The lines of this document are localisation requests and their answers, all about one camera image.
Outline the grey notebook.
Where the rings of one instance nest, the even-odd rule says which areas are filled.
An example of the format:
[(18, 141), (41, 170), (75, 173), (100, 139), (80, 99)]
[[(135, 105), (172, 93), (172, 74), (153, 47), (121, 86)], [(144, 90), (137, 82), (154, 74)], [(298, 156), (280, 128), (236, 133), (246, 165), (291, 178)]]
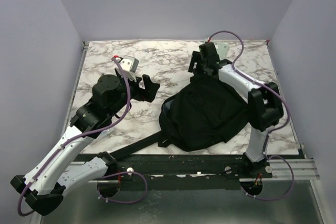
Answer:
[(222, 41), (215, 41), (214, 45), (219, 55), (219, 59), (224, 60), (229, 50), (229, 44), (226, 42), (222, 42)]

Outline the black student backpack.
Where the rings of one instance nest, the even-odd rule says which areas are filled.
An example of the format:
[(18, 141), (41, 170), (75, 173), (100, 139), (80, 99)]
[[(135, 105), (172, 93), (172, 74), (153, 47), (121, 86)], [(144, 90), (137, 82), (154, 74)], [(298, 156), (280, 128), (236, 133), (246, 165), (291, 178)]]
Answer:
[(198, 151), (228, 142), (247, 123), (247, 103), (234, 88), (212, 77), (193, 77), (190, 84), (163, 102), (159, 132), (111, 155), (125, 158), (152, 144)]

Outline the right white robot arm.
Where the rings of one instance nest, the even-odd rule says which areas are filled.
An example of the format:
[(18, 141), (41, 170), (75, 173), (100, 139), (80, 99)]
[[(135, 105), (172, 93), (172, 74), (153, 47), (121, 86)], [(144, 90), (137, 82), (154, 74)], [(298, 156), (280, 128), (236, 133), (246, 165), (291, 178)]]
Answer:
[(247, 99), (251, 134), (245, 156), (249, 160), (242, 163), (241, 171), (246, 177), (255, 177), (261, 169), (258, 162), (265, 159), (268, 134), (283, 117), (278, 86), (274, 82), (259, 82), (238, 70), (233, 62), (221, 60), (212, 42), (204, 43), (199, 46), (199, 51), (192, 52), (188, 72), (213, 76)]

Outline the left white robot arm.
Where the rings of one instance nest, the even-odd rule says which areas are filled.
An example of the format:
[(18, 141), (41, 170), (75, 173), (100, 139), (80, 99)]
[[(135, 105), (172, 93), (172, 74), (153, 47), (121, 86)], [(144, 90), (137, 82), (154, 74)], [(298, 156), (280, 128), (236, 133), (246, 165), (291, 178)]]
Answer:
[(130, 80), (120, 74), (102, 75), (92, 87), (92, 97), (80, 107), (70, 120), (63, 136), (26, 175), (16, 175), (10, 181), (20, 194), (18, 213), (22, 212), (22, 202), (42, 216), (53, 212), (64, 197), (78, 186), (96, 178), (112, 179), (120, 176), (116, 158), (108, 152), (97, 154), (92, 160), (74, 170), (68, 166), (77, 155), (95, 140), (101, 132), (120, 123), (124, 115), (116, 121), (112, 118), (121, 110), (131, 109), (131, 100), (152, 102), (160, 84), (153, 83), (144, 74)]

